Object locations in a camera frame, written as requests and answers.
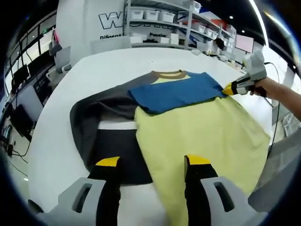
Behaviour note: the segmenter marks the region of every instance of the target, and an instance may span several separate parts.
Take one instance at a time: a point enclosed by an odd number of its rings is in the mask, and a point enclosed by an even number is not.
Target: white tabletop
[[[36,125],[29,151],[30,198],[45,212],[49,212],[57,205],[60,193],[79,177],[89,175],[71,132],[69,115],[76,102],[152,70],[168,72],[179,69],[194,73],[207,72],[223,87],[242,76],[218,59],[170,48],[122,49],[88,56],[79,61],[54,90]],[[237,95],[234,99],[258,121],[266,133],[272,134],[272,108],[262,97]],[[157,225],[161,225],[166,219],[152,184],[122,187],[121,197],[119,218],[129,215],[139,218],[125,222],[125,225],[135,225],[143,219],[155,220]]]

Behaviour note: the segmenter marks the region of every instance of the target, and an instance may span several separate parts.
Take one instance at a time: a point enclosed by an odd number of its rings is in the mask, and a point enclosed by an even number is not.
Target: shelving unit
[[[130,12],[131,11],[131,7],[133,8],[139,8],[139,7],[143,7],[143,8],[154,8],[154,9],[163,9],[163,10],[167,10],[170,12],[173,12],[175,14],[174,17],[174,22],[173,23],[168,23],[168,22],[163,22],[163,21],[151,21],[151,20],[131,20],[130,18]],[[186,14],[188,17],[188,24],[187,26],[185,25],[180,25],[177,23],[178,21],[178,16],[179,14]],[[176,33],[177,29],[185,29],[186,30],[186,37],[185,37],[185,45],[184,46],[180,46],[180,48],[184,48],[184,49],[189,49],[190,47],[188,46],[189,40],[190,40],[190,33],[196,33],[198,35],[201,35],[203,38],[207,39],[207,40],[212,40],[213,38],[202,33],[202,32],[198,32],[196,30],[193,30],[191,28],[191,23],[192,23],[192,19],[197,19],[200,21],[200,23],[206,25],[207,27],[209,27],[210,29],[219,32],[219,36],[221,36],[221,34],[223,34],[225,37],[229,38],[231,37],[230,34],[228,32],[226,32],[224,29],[222,29],[222,26],[218,26],[215,23],[213,23],[212,21],[208,20],[207,18],[204,18],[196,13],[193,12],[192,9],[187,9],[185,7],[182,6],[178,6],[172,3],[168,3],[168,2],[163,2],[161,0],[125,0],[125,6],[124,6],[124,24],[123,24],[123,28],[124,28],[124,35],[126,36],[130,36],[130,24],[160,24],[160,25],[168,25],[170,26],[171,30],[173,30],[172,32]],[[170,44],[163,44],[163,43],[139,43],[141,45],[138,45],[138,43],[133,44],[133,47],[138,47],[138,46],[162,46],[162,47],[171,47],[171,48],[175,48],[173,45]]]

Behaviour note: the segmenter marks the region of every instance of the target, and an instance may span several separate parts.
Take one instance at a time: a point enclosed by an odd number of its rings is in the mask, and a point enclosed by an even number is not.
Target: monitor screen
[[[35,77],[49,65],[54,65],[54,57],[49,55],[49,51],[41,54],[28,64],[30,76]]]
[[[253,45],[254,39],[243,36],[243,35],[236,35],[236,48],[241,49],[248,53],[253,53]]]
[[[27,77],[29,77],[29,73],[27,70],[27,65],[21,67],[18,71],[14,73],[14,84],[16,87],[19,87],[24,81],[26,81]]]

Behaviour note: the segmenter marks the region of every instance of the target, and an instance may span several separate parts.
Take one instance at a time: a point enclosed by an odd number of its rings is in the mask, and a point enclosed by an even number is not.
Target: blue fabric panel
[[[223,88],[207,73],[186,72],[190,79],[143,85],[129,90],[139,106],[149,114],[161,114],[177,107],[226,97]]]

